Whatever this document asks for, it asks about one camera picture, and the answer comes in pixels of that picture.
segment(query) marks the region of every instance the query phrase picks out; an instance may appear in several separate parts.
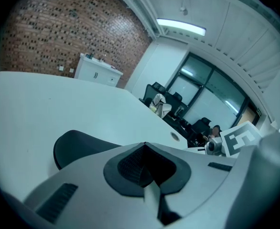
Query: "brick wall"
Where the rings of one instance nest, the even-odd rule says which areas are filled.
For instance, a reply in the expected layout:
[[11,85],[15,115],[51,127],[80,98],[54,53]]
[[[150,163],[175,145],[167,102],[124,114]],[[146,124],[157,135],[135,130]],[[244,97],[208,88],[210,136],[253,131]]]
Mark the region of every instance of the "brick wall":
[[122,0],[20,0],[4,27],[1,70],[74,77],[79,54],[93,52],[124,73],[124,87],[151,42],[126,7]]

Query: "window frame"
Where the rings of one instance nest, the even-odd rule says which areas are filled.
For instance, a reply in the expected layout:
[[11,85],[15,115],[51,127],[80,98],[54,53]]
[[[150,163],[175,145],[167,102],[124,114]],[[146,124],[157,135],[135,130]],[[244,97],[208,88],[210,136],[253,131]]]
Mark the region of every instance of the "window frame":
[[[234,123],[232,124],[231,127],[234,127],[238,124],[238,122],[240,121],[242,114],[245,112],[247,106],[249,104],[255,106],[253,104],[253,102],[250,100],[249,96],[243,91],[243,89],[234,81],[232,80],[226,73],[224,73],[222,70],[220,70],[219,68],[217,68],[215,65],[213,65],[212,63],[210,63],[209,61],[199,57],[198,55],[195,55],[194,53],[189,52],[189,54],[187,55],[187,57],[185,58],[185,60],[183,61],[183,63],[181,64],[179,70],[177,71],[177,73],[175,74],[175,76],[172,78],[172,80],[170,81],[170,83],[168,84],[168,86],[166,87],[166,91],[168,91],[172,85],[174,84],[174,82],[176,81],[176,79],[180,76],[188,81],[190,81],[190,79],[188,77],[186,77],[185,75],[181,74],[180,71],[181,69],[184,67],[185,63],[187,62],[189,57],[193,57],[203,63],[205,63],[207,66],[209,66],[211,68],[211,71],[205,81],[204,84],[200,83],[201,86],[199,87],[198,91],[196,92],[196,94],[194,95],[194,97],[191,99],[191,101],[189,102],[189,104],[187,105],[187,107],[185,108],[185,110],[182,112],[182,118],[186,115],[186,113],[190,110],[190,108],[194,105],[195,101],[198,99],[198,97],[200,96],[200,94],[202,93],[202,91],[204,90],[204,88],[207,88],[206,85],[209,82],[212,74],[214,71],[218,72],[221,76],[223,76],[226,80],[228,80],[235,88],[238,89],[239,92],[241,92],[241,94],[245,97],[241,107],[240,107],[240,111],[239,113],[236,115],[237,118],[234,121]],[[256,125],[257,122],[259,120],[259,115],[256,115],[253,124]]]

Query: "black chair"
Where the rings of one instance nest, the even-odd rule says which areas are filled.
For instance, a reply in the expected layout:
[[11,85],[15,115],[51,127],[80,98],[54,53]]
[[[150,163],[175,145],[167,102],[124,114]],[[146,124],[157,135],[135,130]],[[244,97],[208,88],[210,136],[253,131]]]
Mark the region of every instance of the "black chair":
[[196,121],[193,125],[192,125],[192,130],[198,134],[198,133],[203,133],[207,130],[210,129],[209,123],[211,122],[211,120],[208,120],[206,117]]
[[177,93],[177,92],[175,92],[173,94],[173,97],[176,98],[180,102],[183,100],[183,97],[179,93]]
[[139,98],[139,100],[144,103],[147,106],[148,99],[153,99],[157,94],[160,94],[156,88],[154,88],[152,85],[148,84],[145,89],[145,94],[143,99]]
[[53,148],[53,156],[57,168],[62,169],[77,159],[119,146],[83,132],[71,130],[57,139]]
[[189,141],[193,143],[197,138],[197,135],[203,132],[206,132],[210,129],[209,123],[211,120],[207,119],[206,117],[196,121],[190,128],[190,135]]
[[182,105],[182,101],[168,92],[164,96],[167,104],[170,104],[172,106],[171,111],[168,113],[168,115],[174,117],[176,110]]
[[153,84],[153,88],[155,88],[157,91],[159,91],[159,93],[161,94],[165,94],[166,93],[166,89],[164,86],[162,86],[161,84],[159,84],[158,82],[155,82]]

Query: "desk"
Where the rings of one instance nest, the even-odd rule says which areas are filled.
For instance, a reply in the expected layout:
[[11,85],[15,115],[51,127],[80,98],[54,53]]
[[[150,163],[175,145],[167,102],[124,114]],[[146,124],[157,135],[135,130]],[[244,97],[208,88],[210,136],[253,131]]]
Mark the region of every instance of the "desk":
[[24,200],[57,172],[54,143],[73,129],[118,145],[148,141],[187,148],[179,133],[124,89],[54,75],[0,72],[0,187]]
[[174,121],[171,117],[166,115],[163,120],[172,128],[174,128],[180,135],[187,138],[189,133],[182,127],[182,125],[176,120]]

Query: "fluorescent light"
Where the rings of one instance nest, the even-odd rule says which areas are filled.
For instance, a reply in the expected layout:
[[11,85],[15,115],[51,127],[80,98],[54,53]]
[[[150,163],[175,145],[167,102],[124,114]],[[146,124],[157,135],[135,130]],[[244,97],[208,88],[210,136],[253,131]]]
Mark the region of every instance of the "fluorescent light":
[[239,113],[239,111],[227,100],[225,101],[226,104],[228,104],[236,113]]
[[184,69],[184,68],[181,69],[181,72],[182,72],[183,74],[188,75],[188,76],[193,76],[193,73],[191,73],[190,71],[188,71],[188,70],[186,70],[186,69]]
[[191,31],[197,34],[200,34],[202,36],[206,35],[206,29],[198,27],[196,25],[191,25],[184,22],[179,21],[172,21],[172,20],[165,20],[165,19],[157,19],[157,23],[163,26],[169,26],[169,27],[176,27],[179,29],[183,29],[186,31]]

